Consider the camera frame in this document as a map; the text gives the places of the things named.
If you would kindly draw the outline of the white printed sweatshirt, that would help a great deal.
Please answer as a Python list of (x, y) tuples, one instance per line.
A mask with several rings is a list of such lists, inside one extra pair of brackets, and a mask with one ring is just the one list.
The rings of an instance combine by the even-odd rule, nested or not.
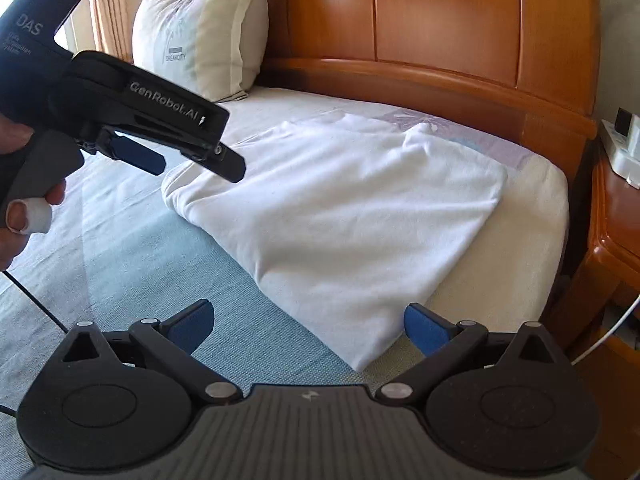
[(193, 162), (162, 185), (262, 293), (353, 370), (397, 340), (495, 211), (506, 167), (433, 136), (336, 110), (236, 144), (229, 183)]

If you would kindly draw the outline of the front pastel pillow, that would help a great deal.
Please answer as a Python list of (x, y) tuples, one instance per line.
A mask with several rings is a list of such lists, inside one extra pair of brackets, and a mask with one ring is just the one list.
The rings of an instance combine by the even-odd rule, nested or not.
[(134, 65), (212, 102), (244, 98), (264, 58), (267, 0), (142, 0)]

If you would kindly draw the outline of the white power strip with charger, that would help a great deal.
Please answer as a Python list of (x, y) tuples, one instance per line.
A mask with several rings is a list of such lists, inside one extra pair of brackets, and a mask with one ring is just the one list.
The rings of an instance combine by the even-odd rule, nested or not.
[(601, 120), (599, 136), (614, 174), (638, 190), (640, 188), (639, 116), (620, 107), (614, 122)]

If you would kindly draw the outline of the patchwork pastel bed sheet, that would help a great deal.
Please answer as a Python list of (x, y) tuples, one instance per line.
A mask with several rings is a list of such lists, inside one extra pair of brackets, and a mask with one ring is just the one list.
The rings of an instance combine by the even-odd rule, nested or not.
[[(559, 271), (568, 230), (566, 177), (518, 144), (436, 116), (378, 103), (255, 88), (229, 106), (227, 143), (281, 122), (339, 110), (399, 129), (424, 124), (498, 162), (506, 192), (472, 246), (440, 284), (430, 306), (451, 321), (472, 318), (512, 332), (541, 315)], [(20, 404), (64, 328), (79, 320), (124, 330), (139, 318), (168, 318), (199, 299), (215, 309), (215, 329), (196, 357), (241, 387), (366, 384), (378, 387), (420, 360), (398, 339), (362, 372), (258, 290), (204, 231), (168, 209), (158, 177), (90, 156), (67, 183), (49, 233), (33, 236), (1, 278), (1, 402)]]

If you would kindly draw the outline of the wooden headboard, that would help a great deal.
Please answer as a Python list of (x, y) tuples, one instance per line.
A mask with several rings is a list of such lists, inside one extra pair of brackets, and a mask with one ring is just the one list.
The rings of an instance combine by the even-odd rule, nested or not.
[(592, 120), (598, 0), (268, 0), (263, 86), (422, 110), (574, 177)]

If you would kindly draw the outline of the right orange striped curtain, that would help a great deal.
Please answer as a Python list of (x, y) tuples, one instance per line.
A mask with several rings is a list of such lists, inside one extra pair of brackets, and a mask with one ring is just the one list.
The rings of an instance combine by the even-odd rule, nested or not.
[(96, 50), (132, 61), (127, 0), (89, 0)]

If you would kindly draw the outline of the near wooden nightstand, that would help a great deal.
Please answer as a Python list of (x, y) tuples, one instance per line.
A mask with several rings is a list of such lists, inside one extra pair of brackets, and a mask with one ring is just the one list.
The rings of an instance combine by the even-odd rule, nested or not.
[[(581, 226), (582, 258), (567, 289), (544, 312), (542, 322), (572, 359), (604, 335), (614, 318), (639, 296), (639, 191), (614, 174), (603, 148), (592, 152), (589, 209)], [(601, 428), (586, 463), (593, 479), (630, 479), (639, 473), (639, 351), (609, 336), (577, 363), (600, 410)]]

